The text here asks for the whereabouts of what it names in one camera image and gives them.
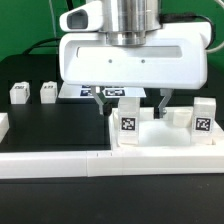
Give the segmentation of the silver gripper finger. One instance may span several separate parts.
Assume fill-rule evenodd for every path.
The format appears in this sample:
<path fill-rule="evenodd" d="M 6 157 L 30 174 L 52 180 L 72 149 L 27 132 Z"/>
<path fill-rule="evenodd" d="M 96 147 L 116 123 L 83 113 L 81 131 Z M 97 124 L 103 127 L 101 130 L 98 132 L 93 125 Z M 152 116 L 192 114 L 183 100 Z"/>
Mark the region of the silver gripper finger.
<path fill-rule="evenodd" d="M 92 86 L 91 94 L 99 106 L 99 113 L 103 116 L 110 116 L 112 104 L 107 100 L 100 87 Z"/>
<path fill-rule="evenodd" d="M 161 89 L 160 96 L 162 97 L 161 102 L 158 106 L 154 107 L 154 118 L 161 119 L 166 114 L 166 105 L 170 101 L 173 95 L 173 89 Z"/>

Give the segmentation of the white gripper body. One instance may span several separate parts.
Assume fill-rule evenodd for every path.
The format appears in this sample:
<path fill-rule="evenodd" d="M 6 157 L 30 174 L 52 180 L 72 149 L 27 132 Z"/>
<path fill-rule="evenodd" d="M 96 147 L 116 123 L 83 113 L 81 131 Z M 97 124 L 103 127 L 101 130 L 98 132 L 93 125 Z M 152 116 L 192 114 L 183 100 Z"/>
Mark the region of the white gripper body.
<path fill-rule="evenodd" d="M 142 46 L 111 46 L 100 32 L 61 39 L 59 64 L 70 85 L 199 89 L 207 81 L 207 22 L 168 23 Z"/>

